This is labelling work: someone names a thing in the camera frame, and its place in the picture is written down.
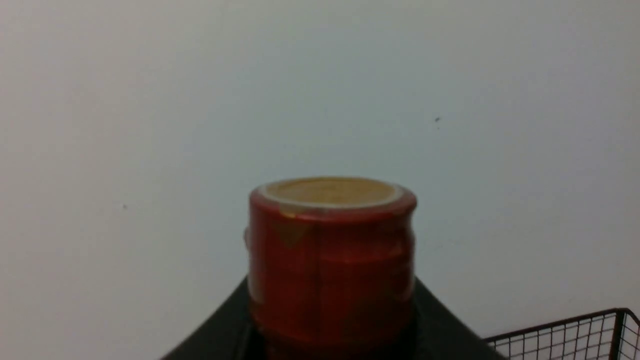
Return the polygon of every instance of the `black object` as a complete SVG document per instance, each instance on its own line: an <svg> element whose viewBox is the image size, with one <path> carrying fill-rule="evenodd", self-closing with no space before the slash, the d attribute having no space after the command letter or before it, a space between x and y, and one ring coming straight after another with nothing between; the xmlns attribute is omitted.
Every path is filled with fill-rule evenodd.
<svg viewBox="0 0 640 360"><path fill-rule="evenodd" d="M640 320L610 309L486 339L510 359L640 360Z"/></svg>
<svg viewBox="0 0 640 360"><path fill-rule="evenodd" d="M415 318L394 347L396 360L501 360L416 278ZM164 360L263 360L263 342L250 320L246 279L199 329Z"/></svg>

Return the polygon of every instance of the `red cylindrical container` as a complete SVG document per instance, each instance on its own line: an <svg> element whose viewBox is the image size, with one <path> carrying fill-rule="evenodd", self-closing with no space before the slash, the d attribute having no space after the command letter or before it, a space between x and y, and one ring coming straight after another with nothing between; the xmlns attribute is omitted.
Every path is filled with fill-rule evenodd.
<svg viewBox="0 0 640 360"><path fill-rule="evenodd" d="M269 359L374 359L413 315L414 194L354 177L266 184L245 234Z"/></svg>

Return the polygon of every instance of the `white wall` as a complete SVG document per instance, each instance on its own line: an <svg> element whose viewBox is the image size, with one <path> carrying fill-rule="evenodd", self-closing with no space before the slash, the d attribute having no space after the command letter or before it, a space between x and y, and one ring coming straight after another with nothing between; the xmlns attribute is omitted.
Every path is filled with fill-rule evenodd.
<svg viewBox="0 0 640 360"><path fill-rule="evenodd" d="M0 358L160 357L245 274L248 192L319 174L415 190L417 273L480 335L640 313L638 17L0 1Z"/></svg>

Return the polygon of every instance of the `black surface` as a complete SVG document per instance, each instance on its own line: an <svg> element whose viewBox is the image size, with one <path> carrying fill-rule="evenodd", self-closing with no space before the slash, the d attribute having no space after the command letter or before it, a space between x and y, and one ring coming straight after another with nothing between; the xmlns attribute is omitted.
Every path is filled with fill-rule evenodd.
<svg viewBox="0 0 640 360"><path fill-rule="evenodd" d="M247 311L246 279L164 360L262 360L262 338ZM395 346L398 360L504 359L464 326L416 279L416 317Z"/></svg>

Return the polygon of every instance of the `metal wire mesh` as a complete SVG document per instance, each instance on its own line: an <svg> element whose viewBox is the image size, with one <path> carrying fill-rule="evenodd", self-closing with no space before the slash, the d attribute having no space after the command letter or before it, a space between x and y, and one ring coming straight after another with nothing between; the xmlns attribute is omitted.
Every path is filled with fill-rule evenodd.
<svg viewBox="0 0 640 360"><path fill-rule="evenodd" d="M612 309L486 339L502 355L522 360L640 360L640 321Z"/></svg>

